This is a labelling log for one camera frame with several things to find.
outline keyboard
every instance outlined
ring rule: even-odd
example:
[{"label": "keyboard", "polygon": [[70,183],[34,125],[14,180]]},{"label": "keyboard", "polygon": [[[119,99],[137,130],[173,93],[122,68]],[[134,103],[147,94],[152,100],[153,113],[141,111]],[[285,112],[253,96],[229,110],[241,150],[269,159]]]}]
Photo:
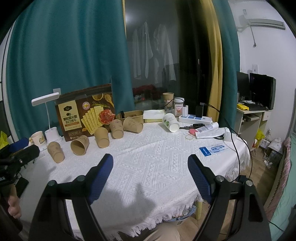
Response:
[{"label": "keyboard", "polygon": [[262,106],[260,104],[248,104],[248,103],[243,103],[245,106],[249,107],[249,111],[255,111],[255,110],[268,110],[267,107]]}]

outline white desk lamp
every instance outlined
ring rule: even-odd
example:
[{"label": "white desk lamp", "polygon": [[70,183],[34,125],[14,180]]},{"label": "white desk lamp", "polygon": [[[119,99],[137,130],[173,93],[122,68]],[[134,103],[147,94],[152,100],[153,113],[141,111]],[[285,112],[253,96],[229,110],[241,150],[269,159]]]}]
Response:
[{"label": "white desk lamp", "polygon": [[62,137],[59,135],[57,128],[56,127],[50,128],[49,113],[48,113],[48,108],[47,108],[47,104],[46,104],[46,102],[48,102],[48,101],[58,99],[59,96],[60,96],[60,93],[55,92],[55,93],[52,93],[49,95],[44,95],[44,96],[41,96],[41,97],[38,97],[38,98],[35,98],[32,100],[32,106],[36,106],[36,105],[43,104],[43,103],[45,104],[46,111],[47,111],[47,117],[48,117],[48,127],[49,127],[49,129],[47,131],[45,131],[45,136],[46,136],[48,144],[52,141],[60,142],[62,140]]}]

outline desk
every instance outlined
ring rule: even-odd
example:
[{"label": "desk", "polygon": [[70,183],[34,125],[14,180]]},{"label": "desk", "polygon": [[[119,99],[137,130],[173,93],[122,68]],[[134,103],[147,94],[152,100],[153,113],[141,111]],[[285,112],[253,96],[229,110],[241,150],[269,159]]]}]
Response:
[{"label": "desk", "polygon": [[[94,137],[90,137],[84,156],[74,155],[70,142],[62,141],[65,160],[59,164],[52,160],[47,151],[43,151],[43,157],[34,164],[29,163],[26,170],[21,172],[29,180],[20,198],[24,229],[29,229],[37,203],[49,180],[63,183],[85,175],[105,153],[113,156],[113,170],[100,198],[91,207],[109,239],[120,240],[119,231],[137,236],[141,230],[152,229],[162,220],[181,216],[195,200],[202,201],[187,167],[189,155],[196,154],[215,175],[232,180],[238,173],[237,155],[231,142],[225,142],[229,149],[224,152],[204,157],[199,147],[223,141],[187,140],[187,133],[187,130],[171,133],[162,123],[145,123],[139,134],[125,131],[122,139],[113,139],[109,134],[110,145],[104,149],[98,148]],[[249,164],[249,152],[240,139],[235,140],[235,145],[243,170]],[[81,237],[73,207],[68,200],[67,209],[73,232]]]},{"label": "desk", "polygon": [[[267,120],[270,119],[271,112],[271,110],[249,111],[237,108],[234,130],[247,142],[250,150],[252,149],[258,129],[264,132]],[[246,122],[243,120],[244,114],[255,114],[259,119]]]}]

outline monitor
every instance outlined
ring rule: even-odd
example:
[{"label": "monitor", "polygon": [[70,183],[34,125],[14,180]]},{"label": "monitor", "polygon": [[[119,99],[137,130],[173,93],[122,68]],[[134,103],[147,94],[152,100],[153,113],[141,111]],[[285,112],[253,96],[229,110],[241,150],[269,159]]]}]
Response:
[{"label": "monitor", "polygon": [[250,73],[252,101],[272,110],[276,94],[276,79],[263,74]]},{"label": "monitor", "polygon": [[250,99],[250,85],[248,74],[237,72],[237,92],[239,92],[240,99]]}]

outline wooden table leg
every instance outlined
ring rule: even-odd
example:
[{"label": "wooden table leg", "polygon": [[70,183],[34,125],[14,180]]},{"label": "wooden table leg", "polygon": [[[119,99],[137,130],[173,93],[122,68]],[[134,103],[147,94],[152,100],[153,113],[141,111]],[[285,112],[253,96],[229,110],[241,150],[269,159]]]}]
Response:
[{"label": "wooden table leg", "polygon": [[195,206],[196,206],[196,211],[195,211],[196,220],[200,220],[200,217],[202,215],[202,202],[196,201]]}]

